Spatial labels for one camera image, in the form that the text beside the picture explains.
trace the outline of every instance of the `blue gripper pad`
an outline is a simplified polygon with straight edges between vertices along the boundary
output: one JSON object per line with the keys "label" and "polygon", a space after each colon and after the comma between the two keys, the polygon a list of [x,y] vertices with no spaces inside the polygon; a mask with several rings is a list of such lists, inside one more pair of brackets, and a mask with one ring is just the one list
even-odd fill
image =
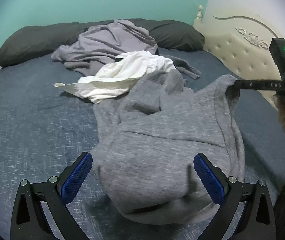
{"label": "blue gripper pad", "polygon": [[214,168],[215,167],[204,154],[200,153],[195,156],[194,169],[201,179],[201,182],[204,184],[211,200],[216,204],[222,205],[225,202],[225,190],[219,179],[211,170]]}
{"label": "blue gripper pad", "polygon": [[83,152],[71,166],[66,167],[61,173],[57,190],[64,205],[73,202],[91,168],[92,155]]}

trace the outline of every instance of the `tufted headboard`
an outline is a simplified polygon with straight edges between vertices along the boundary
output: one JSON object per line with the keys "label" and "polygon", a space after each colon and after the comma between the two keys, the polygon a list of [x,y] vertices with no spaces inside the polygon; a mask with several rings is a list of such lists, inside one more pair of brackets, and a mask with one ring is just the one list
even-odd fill
{"label": "tufted headboard", "polygon": [[[273,37],[285,38],[260,15],[246,9],[217,10],[202,21],[199,6],[194,28],[205,37],[204,50],[244,79],[280,79],[269,52]],[[271,91],[260,91],[274,106]]]}

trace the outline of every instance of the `bed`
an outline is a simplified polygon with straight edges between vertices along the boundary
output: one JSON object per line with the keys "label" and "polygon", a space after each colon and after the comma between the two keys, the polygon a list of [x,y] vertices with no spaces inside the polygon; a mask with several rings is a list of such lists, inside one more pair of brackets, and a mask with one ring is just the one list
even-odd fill
{"label": "bed", "polygon": [[[197,80],[184,75],[188,87],[198,91],[224,74],[245,79],[279,78],[268,52],[268,42],[277,36],[271,25],[258,16],[235,12],[217,14],[202,23],[201,9],[194,28],[205,37],[204,51],[159,48],[160,54],[182,58],[201,71]],[[62,63],[52,62],[50,55],[0,71],[0,235],[5,240],[10,238],[19,182],[46,181],[98,143],[90,101],[53,86],[56,82],[76,82],[80,77]],[[242,91],[234,119],[244,140],[245,182],[265,180],[274,203],[285,181],[285,135],[272,103],[268,92]],[[235,229],[242,207],[239,205],[225,238]],[[94,172],[68,208],[90,239],[197,239],[210,221],[162,226],[130,221],[119,214]],[[55,236],[62,239],[45,205],[44,210]]]}

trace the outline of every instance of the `clothing pile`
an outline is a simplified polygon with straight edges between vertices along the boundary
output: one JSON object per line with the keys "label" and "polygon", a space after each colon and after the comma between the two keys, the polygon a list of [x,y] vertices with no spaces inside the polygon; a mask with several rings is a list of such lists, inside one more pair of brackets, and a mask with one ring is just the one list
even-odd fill
{"label": "clothing pile", "polygon": [[55,86],[95,103],[94,167],[124,217],[154,225],[203,221],[219,207],[193,169],[195,154],[244,179],[244,145],[232,118],[236,78],[222,76],[194,93],[181,72],[200,73],[155,53],[148,31],[127,20],[93,26],[52,54],[85,77]]}

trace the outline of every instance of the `bedpost finial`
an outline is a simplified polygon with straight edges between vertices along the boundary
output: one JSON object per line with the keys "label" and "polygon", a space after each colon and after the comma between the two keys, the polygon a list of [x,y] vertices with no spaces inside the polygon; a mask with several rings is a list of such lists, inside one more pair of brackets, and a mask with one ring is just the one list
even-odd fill
{"label": "bedpost finial", "polygon": [[201,19],[202,19],[202,10],[203,9],[204,9],[204,7],[202,5],[199,5],[196,20],[201,21]]}

